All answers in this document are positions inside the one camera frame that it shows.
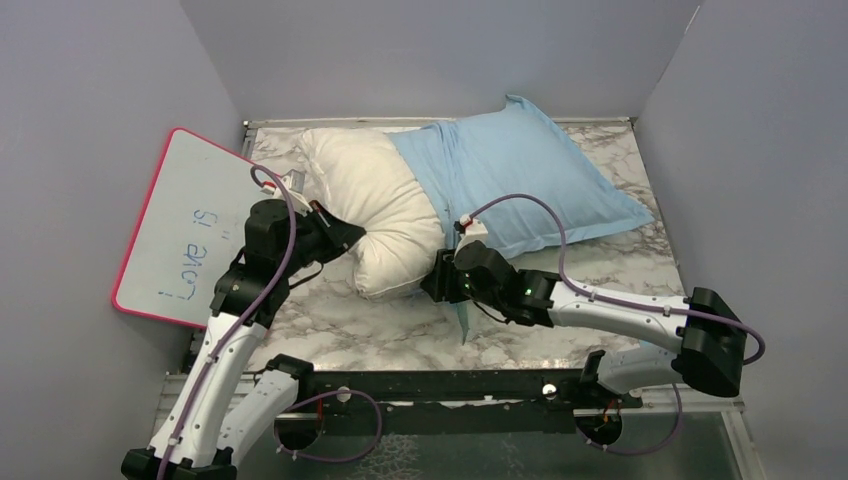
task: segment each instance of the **pillow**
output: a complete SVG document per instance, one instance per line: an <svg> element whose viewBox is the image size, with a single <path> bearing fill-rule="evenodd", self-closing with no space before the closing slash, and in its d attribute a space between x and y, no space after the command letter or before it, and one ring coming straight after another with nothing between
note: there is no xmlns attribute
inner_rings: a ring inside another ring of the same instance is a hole
<svg viewBox="0 0 848 480"><path fill-rule="evenodd" d="M648 210L617 190L550 118L509 95L500 112L440 121L391 133L456 246L453 224L509 193L537 196L567 228L568 242L611 235L653 221ZM538 205L516 199L480 215L488 246L507 258L559 245L559 231Z"/></svg>
<svg viewBox="0 0 848 480"><path fill-rule="evenodd" d="M418 288L444 246L439 218L386 134L316 128L296 142L331 214L366 235L351 249L359 294L376 299Z"/></svg>

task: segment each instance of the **metal frame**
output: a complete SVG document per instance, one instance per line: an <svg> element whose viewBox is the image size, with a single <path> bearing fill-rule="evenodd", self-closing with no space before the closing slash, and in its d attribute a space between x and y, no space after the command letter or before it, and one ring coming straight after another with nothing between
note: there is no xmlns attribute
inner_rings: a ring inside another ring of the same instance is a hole
<svg viewBox="0 0 848 480"><path fill-rule="evenodd" d="M722 412L721 416L742 480L766 480L763 463L742 412Z"/></svg>

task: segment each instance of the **screw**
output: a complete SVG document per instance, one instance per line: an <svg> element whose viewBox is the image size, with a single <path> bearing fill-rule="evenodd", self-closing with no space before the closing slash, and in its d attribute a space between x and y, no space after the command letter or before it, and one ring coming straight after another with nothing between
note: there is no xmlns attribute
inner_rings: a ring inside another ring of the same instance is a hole
<svg viewBox="0 0 848 480"><path fill-rule="evenodd" d="M542 387L542 395L548 400L553 400L556 397L556 386L551 383L545 384Z"/></svg>

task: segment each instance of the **glass panel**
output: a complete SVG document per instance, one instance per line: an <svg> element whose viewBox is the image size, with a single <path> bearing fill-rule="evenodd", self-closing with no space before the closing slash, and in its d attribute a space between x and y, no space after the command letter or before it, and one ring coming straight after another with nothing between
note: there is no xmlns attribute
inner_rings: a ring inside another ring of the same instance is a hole
<svg viewBox="0 0 848 480"><path fill-rule="evenodd" d="M644 448L662 440L673 415L631 415L619 446ZM344 456L369 439L324 437L309 453ZM346 465L274 458L266 436L248 454L242 478L328 479L741 479L719 413L685 416L680 437L664 450L642 457L604 454L584 445L577 435L542 433L388 436L368 457Z"/></svg>

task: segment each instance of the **white pillow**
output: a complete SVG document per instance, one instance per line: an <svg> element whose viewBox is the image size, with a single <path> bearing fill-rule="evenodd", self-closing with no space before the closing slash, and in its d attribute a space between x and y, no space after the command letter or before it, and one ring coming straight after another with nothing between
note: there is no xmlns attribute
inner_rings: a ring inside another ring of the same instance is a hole
<svg viewBox="0 0 848 480"><path fill-rule="evenodd" d="M297 140L319 201L365 228L352 248L359 294L377 299L418 287L445 236L430 199L391 140L371 129L316 128Z"/></svg>

